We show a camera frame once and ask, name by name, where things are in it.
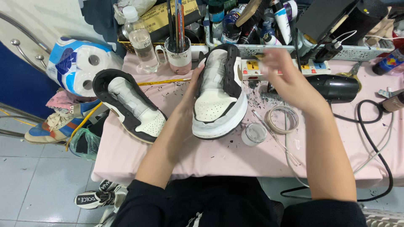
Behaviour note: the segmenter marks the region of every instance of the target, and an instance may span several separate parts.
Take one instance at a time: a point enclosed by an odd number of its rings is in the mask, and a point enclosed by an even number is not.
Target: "green plastic bag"
[[[84,136],[86,137],[86,140],[87,140],[87,154],[76,152],[78,140],[83,135],[83,133],[85,133]],[[73,138],[70,142],[70,149],[77,156],[86,158],[88,160],[95,160],[97,158],[98,147],[100,146],[100,141],[101,141],[101,137],[96,136],[94,133],[90,132],[86,128],[80,128],[76,132],[76,134],[73,136]]]

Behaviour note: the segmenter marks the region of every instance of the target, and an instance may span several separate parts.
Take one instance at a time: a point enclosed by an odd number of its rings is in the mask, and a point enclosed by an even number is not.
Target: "blue and orange sneaker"
[[[78,103],[70,107],[68,113],[62,113],[56,110],[43,123],[31,128],[25,134],[25,140],[34,144],[55,143],[69,138],[73,131],[81,124],[83,119],[90,111],[97,106],[101,101],[99,99],[88,102]],[[87,121],[82,128],[91,124]]]

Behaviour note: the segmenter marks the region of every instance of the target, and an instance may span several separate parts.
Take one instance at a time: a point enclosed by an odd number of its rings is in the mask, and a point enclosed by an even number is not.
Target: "white wall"
[[[105,43],[93,26],[84,21],[78,0],[0,0],[0,11],[27,28],[51,49],[61,36],[76,36]],[[48,63],[48,53],[17,28],[0,19],[0,41],[23,59],[17,48],[10,43],[14,38],[21,41],[20,46],[31,61],[42,67],[35,60],[35,55],[42,54],[45,63]]]

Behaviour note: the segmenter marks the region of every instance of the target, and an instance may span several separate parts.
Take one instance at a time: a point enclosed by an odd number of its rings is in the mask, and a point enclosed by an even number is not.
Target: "black hair dryer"
[[[321,74],[306,79],[329,104],[352,102],[359,90],[358,81],[351,77]]]

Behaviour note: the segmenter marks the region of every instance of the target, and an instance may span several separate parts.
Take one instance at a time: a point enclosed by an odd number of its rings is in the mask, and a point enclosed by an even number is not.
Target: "scissors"
[[[358,84],[359,84],[358,93],[360,92],[360,90],[362,90],[362,83],[360,82],[360,80],[359,80],[359,78],[358,78],[358,76],[357,76],[358,71],[359,71],[359,67],[360,67],[361,65],[362,65],[362,62],[360,61],[360,62],[356,63],[356,64],[352,67],[351,71],[349,71],[349,72],[347,72],[347,73],[337,73],[337,74],[336,74],[336,75],[338,75],[338,76],[346,76],[346,77],[355,78],[355,79],[358,81]]]

